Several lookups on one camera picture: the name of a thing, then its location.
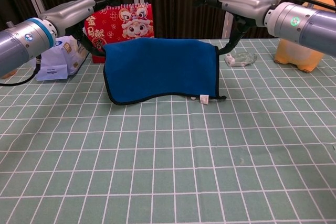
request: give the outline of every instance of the white fabric tag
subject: white fabric tag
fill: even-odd
[[[209,104],[209,95],[208,94],[201,94],[199,96],[199,99],[200,99],[202,104],[206,104],[206,105]]]

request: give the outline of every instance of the green indicator light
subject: green indicator light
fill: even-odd
[[[297,26],[299,23],[300,23],[300,18],[299,17],[292,18],[292,20],[290,21],[290,24],[292,26]]]

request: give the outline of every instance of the table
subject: table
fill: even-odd
[[[209,105],[114,105],[90,58],[0,88],[0,223],[336,223],[336,60],[275,64],[278,41],[242,40],[244,68],[222,56]]]

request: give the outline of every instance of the blue cloth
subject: blue cloth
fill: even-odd
[[[118,105],[163,95],[219,96],[218,48],[194,39],[139,38],[104,45],[104,80]]]

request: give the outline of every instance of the orange plush toy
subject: orange plush toy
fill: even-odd
[[[325,4],[335,6],[334,0],[317,0]],[[332,12],[330,9],[313,5],[314,9],[325,10]],[[294,64],[298,69],[304,72],[311,72],[319,64],[324,54],[307,47],[295,44],[293,42],[282,39],[278,45],[277,53],[274,58],[275,63],[281,64]]]

